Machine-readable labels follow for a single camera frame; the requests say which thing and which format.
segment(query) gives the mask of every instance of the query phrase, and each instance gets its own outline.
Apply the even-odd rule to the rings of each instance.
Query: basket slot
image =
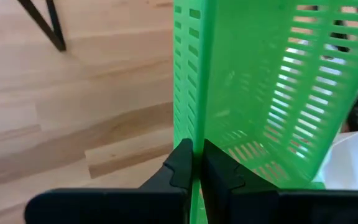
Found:
[[[274,101],[272,100],[272,106],[274,106],[282,111],[286,111],[286,112],[288,111],[288,109],[290,107],[288,104],[286,104],[282,101],[279,101],[278,99],[276,99]]]
[[[176,113],[173,114],[173,120],[180,124],[180,119]]]
[[[227,149],[227,151],[229,152],[230,156],[235,159],[238,163],[241,163],[239,158],[237,157],[236,153],[233,152],[232,149]]]
[[[314,11],[314,10],[296,10],[295,11],[296,16],[302,16],[302,17],[320,17],[323,15],[322,11]]]
[[[338,70],[340,72],[341,71],[346,71],[346,72],[349,72],[349,73],[353,73],[353,72],[356,71],[354,69],[354,67],[352,67],[352,66],[341,65],[341,64],[338,64],[338,63],[330,62],[328,60],[321,60],[319,63],[320,63],[320,65],[322,65],[324,67],[331,68],[331,69],[334,69],[334,70]]]
[[[200,10],[196,9],[189,9],[189,16],[194,19],[201,19],[201,12]]]
[[[341,58],[344,60],[355,60],[358,58],[358,56],[352,54],[351,52],[341,52],[338,50],[329,50],[329,49],[324,49],[322,51],[323,55],[327,55],[327,56],[331,56],[334,58]]]
[[[330,80],[324,77],[316,77],[316,86],[321,87],[326,90],[335,91],[337,89],[337,82]]]
[[[187,108],[189,109],[190,114],[192,115],[192,117],[196,118],[196,113],[195,113],[195,111],[193,109],[193,105],[190,105],[190,103],[188,103]]]
[[[286,95],[289,95],[289,96],[294,94],[294,92],[295,92],[294,88],[292,88],[290,86],[286,86],[286,85],[284,85],[284,84],[282,84],[280,82],[277,82],[276,86],[278,87],[278,88],[276,88],[276,90],[278,90],[278,91],[280,91],[280,92],[282,92],[282,93],[284,93]]]
[[[190,100],[191,100],[191,102],[192,103],[196,103],[196,97],[195,97],[195,94],[193,93],[193,91],[192,90],[189,90],[188,91],[188,94],[189,94],[189,97],[190,97]]]
[[[190,136],[192,136],[192,137],[193,137],[193,130],[192,130],[192,129],[190,129],[190,127],[189,127],[189,126],[187,126],[187,133],[188,133]]]
[[[248,161],[244,153],[237,146],[234,146],[234,150],[237,152],[238,155],[240,155],[242,160]]]
[[[284,94],[284,93],[282,93],[282,92],[280,92],[278,90],[275,90],[274,94],[275,94],[274,97],[278,98],[279,100],[281,100],[281,101],[283,101],[285,103],[288,103],[288,104],[291,103],[291,100],[292,100],[291,96],[289,96],[287,94]]]
[[[288,66],[282,65],[282,66],[280,67],[280,69],[281,69],[281,71],[291,73],[291,75],[289,75],[289,76],[291,76],[291,77],[295,77],[295,76],[297,76],[298,74],[300,74],[300,71],[299,71],[299,70],[294,69],[294,68],[290,68],[290,67],[288,67]]]
[[[243,151],[243,153],[245,154],[245,155],[247,155],[247,157],[249,158],[249,159],[254,159],[254,155],[252,155],[252,153],[251,153],[251,151],[248,149],[248,148],[246,148],[245,147],[245,145],[241,145],[241,150]]]
[[[174,5],[173,11],[175,14],[181,14],[181,6]]]
[[[274,120],[274,122],[277,122],[277,124],[285,123],[285,119],[283,119],[281,116],[277,115],[277,113],[269,112],[268,116],[269,116],[269,118]]]
[[[325,75],[331,75],[331,76],[338,76],[340,77],[342,75],[342,72],[338,69],[333,69],[331,67],[327,67],[327,66],[320,66],[318,68],[319,72],[325,74]]]
[[[281,78],[281,79],[279,79],[278,82],[280,82],[280,83],[282,83],[282,84],[284,84],[286,86],[289,86],[290,88],[292,88],[294,90],[296,90],[298,88],[298,84],[297,84],[298,81],[297,80],[294,83],[294,82],[291,82],[290,80],[286,80],[286,79]]]
[[[313,138],[314,134],[309,132],[308,130],[305,130],[303,127],[299,127],[299,124],[295,126],[295,134],[305,138],[305,139],[309,139],[309,138]]]
[[[176,47],[175,47],[175,55],[176,55],[177,57],[181,57],[181,52],[180,52],[179,49],[177,49]]]
[[[313,34],[303,34],[303,33],[293,32],[293,31],[291,31],[290,37],[307,40],[307,41],[310,41],[310,40],[316,38]]]
[[[178,82],[177,82],[177,81],[174,81],[173,86],[174,86],[174,90],[175,90],[175,91],[177,91],[178,93],[181,92],[180,87],[178,86]]]
[[[293,21],[291,24],[293,27],[305,28],[305,29],[316,29],[319,27],[319,24],[315,22],[301,22],[301,21]]]
[[[180,81],[181,81],[181,77],[180,77],[180,75],[179,75],[177,72],[174,72],[174,73],[173,73],[173,77],[174,77],[174,80],[175,80],[176,82],[180,82]]]
[[[278,174],[277,171],[273,169],[269,164],[265,164],[265,169],[268,170],[269,173],[273,174],[273,177],[275,180],[280,181],[282,180],[281,176]]]
[[[357,21],[358,22],[358,13],[351,12],[337,12],[333,15],[333,18],[342,21]]]
[[[322,106],[320,106],[320,105],[316,106],[314,101],[308,102],[306,104],[305,111],[315,117],[318,117],[318,118],[323,118],[326,116],[325,108],[322,108]]]
[[[262,166],[259,166],[259,171],[262,173],[262,177],[264,179],[268,180],[269,182],[273,182],[272,176],[269,175],[268,172],[266,172],[266,170]]]
[[[273,121],[272,119],[267,119],[268,124],[271,125],[271,127],[274,127],[274,130],[282,130],[283,126],[282,126],[282,122],[281,124],[278,124],[277,121]]]
[[[307,59],[307,55],[300,55],[300,54],[287,52],[287,51],[284,52],[284,57],[293,58],[293,59],[300,60],[300,61],[304,61]]]
[[[299,74],[295,74],[295,73],[292,73],[292,72],[289,72],[289,71],[283,70],[283,69],[281,69],[279,72],[282,75],[285,75],[285,76],[288,76],[288,77],[291,77],[294,79],[298,79],[300,77]]]
[[[310,133],[315,133],[317,130],[317,126],[310,124],[309,122],[303,120],[303,119],[298,119],[298,124],[297,124],[300,128],[304,129],[305,131],[308,131]]]
[[[343,74],[341,74],[341,75],[333,75],[333,74],[322,72],[322,71],[316,72],[316,77],[327,78],[329,80],[337,82],[338,84],[342,83],[344,80],[346,80],[344,76],[345,75],[343,75]]]
[[[305,120],[306,122],[313,124],[315,126],[321,126],[322,125],[322,121],[321,118],[318,118],[310,113],[307,113],[305,111],[301,111],[301,119]]]
[[[329,30],[340,34],[358,35],[358,27],[331,25]]]
[[[297,43],[293,43],[293,42],[288,42],[287,47],[292,48],[292,49],[302,50],[303,53],[299,52],[299,53],[294,53],[294,54],[300,54],[300,55],[306,55],[306,56],[307,56],[307,52],[310,52],[313,49],[309,45],[297,44]]]
[[[181,115],[181,113],[180,113],[180,109],[178,108],[177,103],[174,103],[174,104],[173,104],[173,109],[174,109],[175,113],[177,113],[177,114]]]
[[[174,93],[173,95],[174,95],[176,101],[177,101],[178,103],[181,103],[181,100],[180,100],[179,96],[178,96],[176,93]]]
[[[287,62],[284,61],[282,62],[282,65],[286,66],[286,67],[290,67],[292,69],[298,70],[298,73],[300,73],[300,70],[302,70],[304,68],[303,65],[298,65],[296,63],[291,63],[291,62]]]
[[[358,41],[351,41],[351,40],[347,40],[347,39],[339,39],[339,38],[330,37],[327,41],[327,44],[332,44],[332,45],[341,46],[341,47],[348,47],[348,48],[350,48],[350,51],[352,49],[358,49]]]
[[[181,69],[181,65],[180,63],[178,62],[178,60],[176,59],[175,62],[174,62],[174,66],[177,68],[177,69]]]
[[[327,95],[319,92],[318,90],[321,90],[321,91],[328,91],[328,90],[325,90],[325,89],[322,89],[318,86],[313,86],[312,90],[314,90],[312,92],[311,95],[309,95],[309,99],[316,103],[316,105],[320,106],[320,107],[327,107],[328,106],[328,103],[329,101],[327,100],[327,98],[329,98]]]
[[[189,66],[189,68],[191,69],[191,71],[194,72],[194,75],[197,75],[197,73],[198,73],[198,67],[197,67],[197,65],[196,65],[194,62],[192,62],[191,60],[188,60],[188,61],[187,61],[187,65]]]
[[[288,113],[286,112],[286,110],[287,110],[286,108],[285,108],[285,110],[283,110],[283,108],[279,108],[277,106],[270,105],[270,109],[272,109],[272,110],[274,110],[274,111],[276,111],[276,112],[278,112],[278,113],[280,113],[280,114],[282,114],[284,116],[288,115]]]
[[[270,131],[264,131],[264,136],[267,138],[267,141],[269,142],[269,144],[271,144],[273,147],[279,147],[279,140],[277,137],[275,137],[273,135],[273,133],[271,133]]]
[[[191,52],[193,54],[193,56],[195,58],[198,58],[198,49],[196,47],[194,47],[191,44],[189,44],[188,45],[188,50],[189,50],[189,52]]]

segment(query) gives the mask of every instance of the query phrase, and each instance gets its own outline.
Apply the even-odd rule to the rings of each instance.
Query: ventilation slot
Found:
[[[189,121],[191,128],[193,129],[194,128],[193,119],[191,117],[187,116],[187,120]]]
[[[251,143],[248,143],[247,146],[256,157],[260,157],[259,152],[252,146]]]
[[[278,165],[275,161],[272,161],[271,164],[275,168],[275,170],[278,171],[280,176],[284,177],[287,180],[289,179],[289,176],[287,175],[287,173],[284,171],[284,169],[280,165]]]
[[[188,75],[188,76],[187,76],[187,79],[189,80],[190,84],[196,89],[197,84],[196,84],[196,82],[194,81],[193,77],[191,77],[191,75]]]
[[[193,115],[194,117],[196,117],[196,113],[193,110],[193,107],[190,104],[187,104],[187,108],[190,110],[191,115]]]
[[[178,97],[178,95],[175,94],[175,99],[180,103],[180,99]]]
[[[327,78],[323,78],[323,77],[316,77],[316,81],[320,82],[320,83],[324,83],[327,85],[331,85],[331,86],[336,86],[336,82]]]
[[[265,179],[267,179],[268,181],[273,182],[272,177],[265,171],[262,166],[259,167],[259,171],[262,173],[262,177],[265,177]]]
[[[275,137],[273,137],[273,136],[272,136],[271,134],[269,134],[269,133],[264,132],[264,136],[266,136],[267,138],[273,140],[274,142],[278,142],[278,139],[275,138]]]
[[[189,28],[189,34],[193,37],[196,37],[197,39],[200,37],[200,33],[198,32],[198,30],[195,30],[193,28]]]
[[[325,72],[325,73],[332,74],[332,75],[341,75],[341,71],[333,69],[333,68],[328,68],[325,66],[320,66],[319,70],[322,72]]]
[[[195,98],[195,96],[192,94],[191,91],[189,91],[189,96],[190,96],[190,98],[193,100],[193,102],[196,103],[196,98]]]
[[[197,50],[195,47],[189,45],[189,51],[190,51],[191,53],[193,53],[193,55],[195,55],[196,57],[198,57],[198,50]]]
[[[235,154],[231,149],[228,149],[227,151],[229,151],[230,156],[231,156],[233,159],[235,159],[238,163],[240,163],[239,158],[236,156],[236,154]]]
[[[257,142],[253,142],[254,146],[259,150],[259,152],[261,153],[261,155],[266,155],[267,151]]]
[[[267,168],[267,170],[273,174],[274,178],[276,180],[280,180],[280,177],[278,176],[278,174],[274,171],[273,167],[269,166],[268,164],[265,165],[265,167]]]
[[[305,130],[305,129],[301,128],[301,127],[295,126],[295,130],[297,130],[297,131],[299,131],[299,132],[301,132],[301,133],[303,133],[303,134],[305,134],[305,135],[307,135],[307,136],[309,136],[311,138],[313,137],[313,134],[311,134],[310,132],[308,132],[307,130]]]
[[[175,65],[176,65],[179,69],[181,69],[181,65],[180,65],[177,61],[175,61]]]
[[[290,97],[287,94],[284,94],[284,93],[282,93],[280,91],[277,91],[277,90],[274,91],[274,94],[276,94],[277,96],[281,96],[282,98],[284,98],[286,100],[291,100],[292,99],[292,97]]]
[[[175,6],[175,12],[176,13],[181,13],[181,7],[180,6]]]
[[[181,23],[178,21],[175,21],[175,27],[178,29],[181,29]]]
[[[180,87],[178,86],[178,84],[176,84],[176,82],[174,83],[175,83],[175,90],[180,93],[181,92]]]
[[[177,56],[179,56],[179,57],[181,56],[181,53],[180,53],[180,51],[178,49],[175,49],[175,53],[176,53]]]
[[[241,152],[241,150],[236,146],[234,147],[234,150],[236,150],[236,152],[238,153],[238,155],[240,155],[241,159],[243,159],[244,161],[247,161],[246,156]]]
[[[254,156],[249,152],[249,150],[244,145],[241,145],[241,149],[247,154],[247,157],[249,159],[254,159]]]
[[[324,100],[324,99],[321,99],[320,97],[317,97],[317,96],[313,96],[313,95],[310,95],[309,96],[309,99],[317,102],[317,103],[321,103],[323,105],[328,105],[328,101],[327,100]]]
[[[311,89],[314,90],[314,91],[317,91],[319,93],[322,93],[324,95],[328,95],[328,96],[331,96],[333,94],[332,91],[325,90],[325,89],[320,88],[318,86],[313,86]]]
[[[179,44],[181,43],[181,38],[179,37],[179,36],[175,36],[175,40],[176,40],[176,42],[178,42]]]
[[[290,57],[284,57],[284,58],[283,58],[283,61],[284,61],[284,62],[289,62],[289,63],[294,63],[295,65],[301,65],[301,64],[303,64],[303,62],[302,62],[301,60],[297,60],[297,59],[290,58]]]
[[[315,125],[313,125],[313,124],[311,124],[311,123],[309,123],[309,122],[306,122],[306,121],[304,121],[304,120],[302,120],[302,119],[298,119],[298,122],[299,122],[300,124],[305,125],[306,127],[310,128],[310,129],[317,130],[317,126],[315,126]]]
[[[312,115],[312,114],[309,114],[309,113],[304,112],[304,111],[301,111],[301,114],[302,114],[303,116],[306,116],[306,117],[309,118],[309,119],[312,119],[312,120],[317,121],[317,122],[321,122],[321,119],[320,119],[320,118],[318,118],[318,117],[316,117],[316,116],[314,116],[314,115]]]
[[[295,89],[288,86],[288,85],[284,85],[282,83],[276,83],[276,86],[282,88],[283,90],[287,90],[287,91],[290,91],[290,92],[295,92]]]
[[[324,110],[321,109],[321,108],[318,108],[317,106],[313,106],[313,105],[307,103],[307,104],[306,104],[306,107],[307,107],[308,109],[311,109],[311,110],[317,112],[317,113],[324,114]]]
[[[277,111],[279,113],[281,113],[282,115],[287,115],[287,112],[285,112],[284,110],[281,110],[280,108],[277,108],[276,106],[270,106],[270,108],[274,111]]]
[[[187,64],[189,65],[189,67],[195,72],[197,73],[197,67],[196,65],[194,65],[191,61],[187,61]]]
[[[190,9],[189,10],[189,16],[195,19],[200,19],[201,13],[199,10]]]

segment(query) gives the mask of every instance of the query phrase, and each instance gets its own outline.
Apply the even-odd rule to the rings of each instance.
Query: wooden floor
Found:
[[[48,189],[137,187],[172,150],[171,1],[55,4],[65,53],[0,0],[0,223]]]

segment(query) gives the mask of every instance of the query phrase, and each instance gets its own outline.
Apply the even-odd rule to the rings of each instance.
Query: green plastic basket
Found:
[[[206,138],[281,188],[315,187],[358,92],[358,26],[336,25],[358,13],[343,7],[358,0],[175,0],[174,146],[191,138],[200,158]]]

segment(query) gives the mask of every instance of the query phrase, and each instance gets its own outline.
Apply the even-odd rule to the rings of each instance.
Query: metal leg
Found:
[[[53,30],[47,24],[45,19],[42,17],[40,12],[34,6],[31,0],[18,0],[20,4],[24,7],[24,9],[29,13],[31,18],[38,24],[38,26],[42,29],[46,36],[52,41],[54,46],[59,51],[66,51],[66,43],[63,38],[62,29],[60,28],[59,18],[56,13],[55,4],[53,0],[46,0],[50,20],[52,22]]]

